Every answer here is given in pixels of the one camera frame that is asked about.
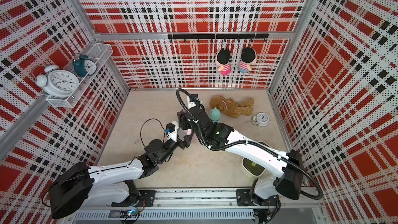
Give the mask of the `black hook rail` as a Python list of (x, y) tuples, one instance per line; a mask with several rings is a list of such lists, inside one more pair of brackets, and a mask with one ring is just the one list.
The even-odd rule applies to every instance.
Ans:
[(220, 33), (211, 33), (211, 34), (169, 34), (168, 36), (169, 40), (213, 40), (213, 39), (221, 39), (221, 40), (227, 40), (227, 39), (249, 39), (249, 40), (254, 40), (254, 39), (268, 39), (269, 34), (268, 33), (228, 33), (228, 34), (220, 34)]

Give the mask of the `green circuit board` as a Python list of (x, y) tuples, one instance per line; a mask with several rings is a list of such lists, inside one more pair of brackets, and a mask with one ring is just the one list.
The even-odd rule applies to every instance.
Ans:
[(139, 215), (139, 211), (131, 209), (128, 211), (120, 211), (120, 218), (121, 219), (136, 219)]

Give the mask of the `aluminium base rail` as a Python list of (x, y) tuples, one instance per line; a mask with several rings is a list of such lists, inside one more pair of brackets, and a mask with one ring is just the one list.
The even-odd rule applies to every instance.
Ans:
[(146, 204), (139, 203), (143, 212), (136, 219), (121, 219), (120, 211), (133, 207), (89, 206), (65, 220), (66, 224), (143, 222), (171, 223), (172, 221), (202, 220), (248, 222), (250, 224), (325, 224), (326, 219), (319, 200), (301, 197), (290, 200), (273, 196), (263, 204), (252, 202), (250, 189), (240, 188), (158, 188), (142, 189)]

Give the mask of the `doll with pink dress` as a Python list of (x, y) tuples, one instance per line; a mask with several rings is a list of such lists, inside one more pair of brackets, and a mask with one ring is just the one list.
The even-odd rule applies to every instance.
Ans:
[(219, 49), (215, 55), (217, 71), (223, 76), (227, 76), (231, 72), (230, 58), (230, 51), (225, 48)]

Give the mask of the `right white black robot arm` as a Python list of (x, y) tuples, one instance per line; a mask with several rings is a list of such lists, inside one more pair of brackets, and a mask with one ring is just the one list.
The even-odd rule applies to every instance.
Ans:
[(224, 123), (211, 121), (199, 107), (182, 110), (178, 117), (180, 127), (196, 134), (209, 150), (234, 153), (271, 172), (266, 179), (253, 182), (249, 194), (255, 204), (261, 205), (273, 196), (298, 200), (302, 195), (303, 163), (297, 151), (278, 151), (253, 141)]

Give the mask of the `clear baby bottle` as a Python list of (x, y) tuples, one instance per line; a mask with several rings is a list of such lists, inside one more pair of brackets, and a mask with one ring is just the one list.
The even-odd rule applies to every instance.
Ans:
[(183, 137), (183, 140), (186, 143), (191, 143), (193, 136), (194, 136), (194, 131), (192, 129), (185, 130), (185, 136)]

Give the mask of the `brown plush toy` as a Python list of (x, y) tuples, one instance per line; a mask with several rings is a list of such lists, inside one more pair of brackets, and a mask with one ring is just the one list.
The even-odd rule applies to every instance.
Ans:
[(231, 118), (239, 116), (250, 116), (254, 112), (254, 99), (249, 97), (241, 102), (236, 102), (233, 98), (225, 98), (222, 95), (214, 96), (210, 99), (210, 107), (217, 108), (222, 114)]

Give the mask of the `large white alarm clock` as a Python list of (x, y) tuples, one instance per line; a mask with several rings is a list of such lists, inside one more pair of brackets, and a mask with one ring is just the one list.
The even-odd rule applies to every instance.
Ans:
[(66, 98), (78, 89), (79, 79), (70, 71), (59, 69), (57, 65), (49, 65), (44, 72), (35, 76), (35, 84), (49, 96)]

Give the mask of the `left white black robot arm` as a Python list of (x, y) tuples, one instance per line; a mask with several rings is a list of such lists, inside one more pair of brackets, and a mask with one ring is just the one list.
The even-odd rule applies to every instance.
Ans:
[(152, 175), (176, 148), (188, 148), (191, 140), (190, 135), (165, 143), (152, 140), (143, 155), (125, 163), (102, 167), (90, 167), (84, 162), (73, 165), (49, 187), (52, 218), (62, 219), (82, 206), (128, 207), (137, 203), (141, 194), (135, 180)]

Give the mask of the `teal alarm clock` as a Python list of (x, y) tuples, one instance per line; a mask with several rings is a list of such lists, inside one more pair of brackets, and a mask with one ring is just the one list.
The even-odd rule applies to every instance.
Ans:
[(93, 76), (97, 72), (97, 65), (86, 55), (80, 55), (73, 61), (73, 68), (79, 77)]

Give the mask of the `doll with striped shirt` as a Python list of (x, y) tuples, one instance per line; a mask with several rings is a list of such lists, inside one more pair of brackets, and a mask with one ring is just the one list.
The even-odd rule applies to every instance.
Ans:
[(242, 50), (238, 70), (246, 74), (252, 71), (252, 65), (257, 62), (257, 53), (252, 47), (246, 47)]

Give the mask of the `white bin green inside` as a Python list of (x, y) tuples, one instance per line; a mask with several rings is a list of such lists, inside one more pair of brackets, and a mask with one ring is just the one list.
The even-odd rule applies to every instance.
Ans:
[(261, 177), (265, 171), (264, 167), (252, 162), (247, 158), (243, 158), (241, 160), (240, 169), (243, 171), (243, 173), (252, 178)]

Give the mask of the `small white alarm clock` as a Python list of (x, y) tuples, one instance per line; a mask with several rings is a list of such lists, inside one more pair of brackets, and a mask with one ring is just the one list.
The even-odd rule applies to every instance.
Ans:
[(251, 123), (257, 127), (266, 127), (269, 123), (269, 116), (266, 113), (258, 113), (252, 117)]

